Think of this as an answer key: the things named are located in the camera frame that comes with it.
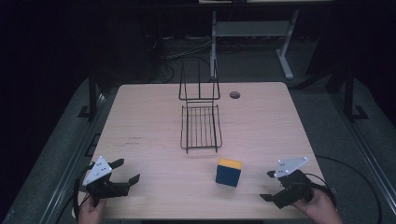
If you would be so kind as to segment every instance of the table leg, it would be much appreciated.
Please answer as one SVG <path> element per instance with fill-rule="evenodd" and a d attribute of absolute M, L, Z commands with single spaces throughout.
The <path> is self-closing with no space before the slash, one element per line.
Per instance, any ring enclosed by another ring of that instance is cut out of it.
<path fill-rule="evenodd" d="M 216 11 L 213 11 L 212 18 L 212 51 L 210 52 L 210 77 L 212 80 L 216 80 L 217 74 L 215 72 L 215 61 L 216 61 Z"/>
<path fill-rule="evenodd" d="M 277 58 L 280 61 L 280 65 L 282 66 L 283 73 L 285 74 L 285 77 L 287 79 L 293 79 L 293 73 L 291 72 L 288 61 L 286 60 L 286 51 L 288 49 L 289 42 L 291 40 L 291 35 L 293 34 L 293 29 L 294 29 L 295 22 L 297 20 L 298 12 L 299 12 L 299 10 L 294 10 L 294 12 L 291 16 L 287 31 L 286 31 L 285 42 L 283 43 L 283 46 L 281 49 L 276 50 Z"/>

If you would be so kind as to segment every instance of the cube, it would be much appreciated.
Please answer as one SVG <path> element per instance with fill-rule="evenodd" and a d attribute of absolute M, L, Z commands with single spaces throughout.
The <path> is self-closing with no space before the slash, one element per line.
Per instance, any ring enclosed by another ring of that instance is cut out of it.
<path fill-rule="evenodd" d="M 216 183 L 236 188 L 238 185 L 239 176 L 241 175 L 241 170 L 241 161 L 220 158 L 216 174 Z"/>

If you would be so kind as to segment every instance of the wire basket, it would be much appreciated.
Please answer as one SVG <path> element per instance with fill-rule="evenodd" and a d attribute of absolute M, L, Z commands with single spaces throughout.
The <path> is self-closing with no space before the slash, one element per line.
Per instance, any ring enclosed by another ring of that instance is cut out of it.
<path fill-rule="evenodd" d="M 219 106 L 215 105 L 220 98 L 219 79 L 215 73 L 209 84 L 203 85 L 199 67 L 198 61 L 198 81 L 187 84 L 184 63 L 181 64 L 178 99 L 185 104 L 181 112 L 180 146 L 187 153 L 194 148 L 214 148 L 218 152 L 222 145 Z"/>

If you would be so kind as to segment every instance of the wire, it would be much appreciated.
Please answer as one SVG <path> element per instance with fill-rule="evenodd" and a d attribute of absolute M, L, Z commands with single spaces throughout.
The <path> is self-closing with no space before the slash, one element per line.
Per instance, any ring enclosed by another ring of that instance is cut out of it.
<path fill-rule="evenodd" d="M 363 175 L 360 171 L 358 171 L 356 168 L 354 168 L 353 166 L 351 166 L 351 165 L 349 165 L 349 164 L 347 164 L 347 163 L 345 163 L 345 162 L 343 162 L 343 161 L 338 161 L 338 160 L 336 160 L 336 159 L 329 158 L 329 157 L 325 157 L 325 156 L 320 156 L 320 155 L 315 155 L 315 156 L 316 156 L 317 158 L 321 158 L 321 159 L 329 160 L 329 161 L 334 161 L 334 162 L 337 162 L 337 163 L 339 163 L 339 164 L 342 164 L 342 165 L 346 166 L 347 168 L 351 169 L 352 171 L 354 171 L 356 174 L 358 174 L 358 175 L 367 183 L 367 185 L 370 187 L 370 190 L 372 191 L 372 193 L 373 193 L 374 196 L 375 196 L 376 206 L 377 206 L 377 209 L 378 209 L 378 218 L 377 218 L 377 222 L 376 222 L 376 223 L 377 223 L 377 224 L 382 223 L 382 208 L 381 208 L 381 202 L 379 201 L 379 197 L 378 197 L 377 193 L 375 192 L 375 188 L 374 188 L 374 186 L 372 185 L 372 183 L 370 183 L 369 179 L 367 179 L 367 177 L 364 176 L 364 175 Z"/>
<path fill-rule="evenodd" d="M 198 47 L 196 47 L 194 49 L 189 49 L 189 50 L 186 50 L 184 52 L 177 53 L 177 54 L 170 55 L 170 56 L 162 56 L 160 58 L 169 60 L 169 59 L 176 59 L 176 58 L 179 58 L 179 57 L 187 56 L 189 54 L 197 53 L 197 52 L 199 52 L 201 50 L 204 50 L 204 49 L 208 48 L 211 43 L 212 43 L 212 40 L 209 40 L 206 43 L 204 43 L 203 45 L 198 46 Z"/>
<path fill-rule="evenodd" d="M 313 189 L 320 189 L 323 192 L 325 192 L 329 197 L 330 200 L 332 200 L 332 204 L 334 205 L 335 209 L 337 208 L 337 201 L 335 200 L 335 196 L 332 193 L 331 189 L 328 187 L 323 187 L 319 184 L 315 184 L 315 183 L 304 183 L 304 182 L 291 182 L 291 185 L 295 186 L 295 185 L 301 185 L 301 186 L 308 186 L 309 188 L 313 188 Z"/>
<path fill-rule="evenodd" d="M 163 65 L 165 67 L 165 72 L 162 71 L 161 65 Z M 169 65 L 168 63 L 160 64 L 159 67 L 156 67 L 156 70 L 157 70 L 158 75 L 161 75 L 162 83 L 174 82 L 173 78 L 175 76 L 175 69 L 171 65 Z M 169 73 L 169 72 L 170 72 L 171 76 L 170 76 L 170 78 L 166 78 L 165 73 Z"/>
<path fill-rule="evenodd" d="M 232 41 L 230 39 L 225 39 L 222 41 L 218 41 L 217 45 L 217 52 L 219 54 L 235 54 L 245 50 L 248 50 L 248 43 L 247 41 L 241 41 L 245 47 L 243 48 L 241 44 L 236 41 Z"/>
<path fill-rule="evenodd" d="M 145 35 L 145 37 L 150 37 L 154 41 L 152 47 L 150 47 L 150 49 L 147 49 L 147 51 L 152 51 L 153 49 L 155 49 L 155 47 L 157 47 L 157 38 L 155 38 L 154 35 Z"/>
<path fill-rule="evenodd" d="M 198 59 L 198 60 L 200 60 L 200 61 L 203 61 L 204 63 L 206 63 L 207 64 L 207 66 L 209 66 L 210 67 L 210 63 L 207 61 L 207 60 L 205 60 L 205 59 L 203 59 L 203 58 L 201 58 L 201 57 L 198 57 L 198 56 L 185 56 L 185 57 L 183 57 L 183 59 L 189 59 L 189 58 L 191 58 L 191 59 Z"/>
<path fill-rule="evenodd" d="M 59 221 L 61 220 L 62 215 L 64 214 L 64 210 L 66 210 L 67 205 L 69 205 L 72 200 L 73 200 L 73 208 L 74 208 L 75 216 L 76 216 L 76 219 L 78 219 L 78 214 L 76 213 L 77 210 L 75 208 L 75 202 L 74 202 L 75 198 L 78 197 L 78 188 L 77 188 L 77 196 L 76 196 L 76 186 L 79 186 L 79 182 L 80 182 L 82 176 L 85 174 L 85 172 L 90 170 L 93 167 L 93 165 L 94 165 L 94 163 L 91 164 L 90 166 L 85 167 L 84 170 L 82 170 L 78 174 L 78 177 L 75 180 L 75 186 L 73 187 L 73 195 L 70 196 L 70 198 L 67 200 L 67 203 L 62 208 L 61 213 L 59 214 L 58 218 L 56 219 L 56 223 L 59 223 Z"/>
<path fill-rule="evenodd" d="M 319 179 L 321 182 L 323 182 L 323 184 L 326 185 L 326 187 L 327 187 L 328 189 L 330 189 L 330 186 L 326 183 L 326 181 L 324 181 L 324 179 L 320 178 L 319 176 L 313 175 L 313 174 L 305 174 L 305 175 L 312 175 L 312 176 L 316 177 L 316 178 Z"/>
<path fill-rule="evenodd" d="M 95 165 L 93 162 L 91 165 L 85 167 L 81 173 L 79 173 L 78 177 L 75 180 L 75 184 L 73 187 L 73 211 L 75 213 L 76 221 L 78 221 L 78 212 L 79 212 L 79 204 L 78 204 L 78 188 L 80 186 L 82 176 L 88 171 L 91 170 L 92 167 Z"/>
<path fill-rule="evenodd" d="M 82 200 L 81 204 L 78 206 L 78 208 L 81 208 L 81 206 L 91 197 L 91 195 L 88 195 L 84 200 Z"/>
<path fill-rule="evenodd" d="M 194 43 L 203 43 L 207 40 L 210 40 L 209 36 L 189 36 L 186 35 L 186 37 L 184 37 L 185 40 L 190 41 L 190 42 L 194 42 Z"/>

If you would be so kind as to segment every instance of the table top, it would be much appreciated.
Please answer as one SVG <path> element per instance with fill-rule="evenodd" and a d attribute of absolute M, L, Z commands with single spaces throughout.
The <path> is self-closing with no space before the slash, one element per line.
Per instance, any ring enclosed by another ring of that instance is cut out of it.
<path fill-rule="evenodd" d="M 202 85 L 203 92 L 211 88 Z M 113 170 L 113 182 L 141 176 L 128 196 L 108 200 L 104 218 L 303 218 L 291 206 L 278 209 L 260 197 L 283 189 L 266 174 L 279 159 L 306 156 L 310 162 L 301 170 L 322 177 L 286 85 L 220 83 L 215 104 L 222 146 L 217 153 L 195 149 L 187 154 L 181 148 L 186 103 L 178 100 L 178 89 L 178 84 L 120 87 L 92 159 L 125 159 Z M 232 99 L 231 91 L 238 91 L 240 98 Z M 215 182 L 219 158 L 243 163 L 236 188 Z"/>

